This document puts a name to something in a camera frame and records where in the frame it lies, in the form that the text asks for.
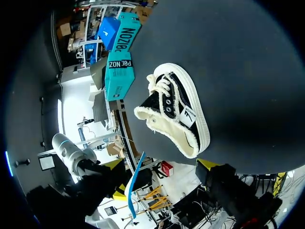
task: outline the light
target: light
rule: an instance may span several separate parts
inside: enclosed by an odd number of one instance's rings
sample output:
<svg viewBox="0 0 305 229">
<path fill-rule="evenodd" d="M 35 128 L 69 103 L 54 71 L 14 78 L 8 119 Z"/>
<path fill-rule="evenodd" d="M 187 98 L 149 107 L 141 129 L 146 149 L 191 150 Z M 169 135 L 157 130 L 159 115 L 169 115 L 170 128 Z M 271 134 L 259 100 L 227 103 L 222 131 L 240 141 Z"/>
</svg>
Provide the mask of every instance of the light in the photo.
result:
<svg viewBox="0 0 305 229">
<path fill-rule="evenodd" d="M 289 172 L 287 173 L 287 176 L 288 176 L 289 178 L 293 178 L 293 177 L 294 177 L 294 174 L 295 174 L 295 171 L 292 170 L 292 171 L 289 171 Z"/>
<path fill-rule="evenodd" d="M 58 119 L 58 130 L 59 133 L 64 134 L 62 124 L 62 106 L 60 99 L 57 101 L 57 119 Z"/>
<path fill-rule="evenodd" d="M 9 155 L 8 155 L 8 152 L 7 152 L 7 151 L 5 151 L 5 157 L 6 157 L 6 161 L 7 161 L 7 163 L 8 163 L 10 175 L 11 175 L 11 176 L 14 176 L 14 175 L 13 175 L 13 171 L 12 171 L 12 169 L 11 169 L 11 167 L 10 167 L 10 160 L 9 160 Z"/>
</svg>

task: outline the desk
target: desk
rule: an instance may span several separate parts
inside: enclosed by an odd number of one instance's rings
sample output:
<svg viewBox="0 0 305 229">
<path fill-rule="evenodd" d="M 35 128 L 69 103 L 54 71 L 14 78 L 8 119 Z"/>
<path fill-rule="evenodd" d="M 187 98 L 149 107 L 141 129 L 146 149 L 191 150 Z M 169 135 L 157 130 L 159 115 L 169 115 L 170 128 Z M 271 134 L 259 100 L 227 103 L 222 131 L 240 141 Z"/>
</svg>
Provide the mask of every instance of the desk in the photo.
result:
<svg viewBox="0 0 305 229">
<path fill-rule="evenodd" d="M 172 62 L 192 77 L 209 126 L 200 158 L 246 174 L 305 164 L 305 70 L 284 30 L 254 1 L 160 1 L 131 52 L 135 81 L 124 102 L 139 152 L 195 164 L 133 113 L 148 96 L 146 76 Z"/>
</svg>

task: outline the blue plastic piece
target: blue plastic piece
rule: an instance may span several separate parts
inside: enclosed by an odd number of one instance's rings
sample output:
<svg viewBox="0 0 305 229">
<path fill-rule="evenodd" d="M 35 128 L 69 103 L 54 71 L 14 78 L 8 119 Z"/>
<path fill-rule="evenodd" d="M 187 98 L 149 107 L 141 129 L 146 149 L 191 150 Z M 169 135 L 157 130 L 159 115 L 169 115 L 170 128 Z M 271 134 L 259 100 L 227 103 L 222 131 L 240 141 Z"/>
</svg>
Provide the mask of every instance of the blue plastic piece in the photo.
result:
<svg viewBox="0 0 305 229">
<path fill-rule="evenodd" d="M 123 99 L 134 81 L 132 57 L 129 52 L 108 55 L 105 87 L 108 101 Z"/>
<path fill-rule="evenodd" d="M 144 160 L 144 158 L 146 157 L 146 153 L 143 152 L 142 153 L 142 156 L 141 156 L 141 159 L 138 163 L 138 166 L 134 172 L 134 175 L 132 176 L 132 182 L 130 184 L 130 188 L 129 188 L 129 193 L 128 193 L 128 197 L 127 197 L 127 201 L 128 201 L 128 208 L 130 209 L 130 211 L 132 212 L 132 218 L 136 218 L 136 213 L 135 213 L 135 210 L 134 210 L 134 207 L 133 207 L 133 204 L 132 204 L 132 189 L 133 189 L 133 186 L 134 186 L 134 183 L 137 179 L 137 176 L 139 174 L 139 171 L 140 171 L 140 168 L 141 168 L 141 165 L 142 165 L 142 162 Z"/>
<path fill-rule="evenodd" d="M 104 17 L 97 33 L 100 39 L 103 41 L 106 50 L 112 49 L 120 24 L 120 21 L 116 18 Z"/>
</svg>

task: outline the metal pole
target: metal pole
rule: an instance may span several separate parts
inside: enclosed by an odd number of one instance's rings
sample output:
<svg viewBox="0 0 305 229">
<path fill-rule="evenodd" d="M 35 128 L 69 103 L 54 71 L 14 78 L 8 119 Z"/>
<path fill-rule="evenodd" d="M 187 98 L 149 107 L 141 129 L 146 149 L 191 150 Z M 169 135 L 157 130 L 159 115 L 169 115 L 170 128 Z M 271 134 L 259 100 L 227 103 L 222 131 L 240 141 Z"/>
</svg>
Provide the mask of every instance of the metal pole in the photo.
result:
<svg viewBox="0 0 305 229">
<path fill-rule="evenodd" d="M 100 139 L 104 140 L 104 139 L 108 139 L 110 137 L 114 137 L 114 136 L 117 136 L 117 135 L 121 135 L 121 132 L 117 131 L 117 132 L 114 132 L 114 133 L 111 133 L 111 134 L 108 134 L 108 135 L 91 138 L 91 139 L 88 139 L 88 140 L 85 140 L 85 141 L 82 141 L 82 142 L 77 142 L 76 145 L 77 146 L 78 145 L 83 145 L 83 144 L 86 144 L 86 143 L 89 143 L 89 142 L 94 142 L 94 141 L 100 140 Z M 55 152 L 54 149 L 51 149 L 51 150 L 39 153 L 39 154 L 37 154 L 37 156 L 40 157 L 40 156 L 49 155 L 49 154 L 56 154 L 56 152 Z"/>
</svg>

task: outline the sneaker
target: sneaker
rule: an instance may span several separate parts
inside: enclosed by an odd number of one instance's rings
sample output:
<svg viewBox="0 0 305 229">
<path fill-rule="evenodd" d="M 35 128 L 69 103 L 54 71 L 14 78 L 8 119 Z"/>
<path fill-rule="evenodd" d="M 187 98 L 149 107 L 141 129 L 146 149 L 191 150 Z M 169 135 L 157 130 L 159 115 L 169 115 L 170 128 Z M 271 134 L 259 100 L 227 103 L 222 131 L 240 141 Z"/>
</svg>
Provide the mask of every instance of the sneaker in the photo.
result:
<svg viewBox="0 0 305 229">
<path fill-rule="evenodd" d="M 187 158 L 194 158 L 210 144 L 195 85 L 180 66 L 164 63 L 147 76 L 149 97 L 134 109 L 148 128 L 167 136 Z"/>
</svg>

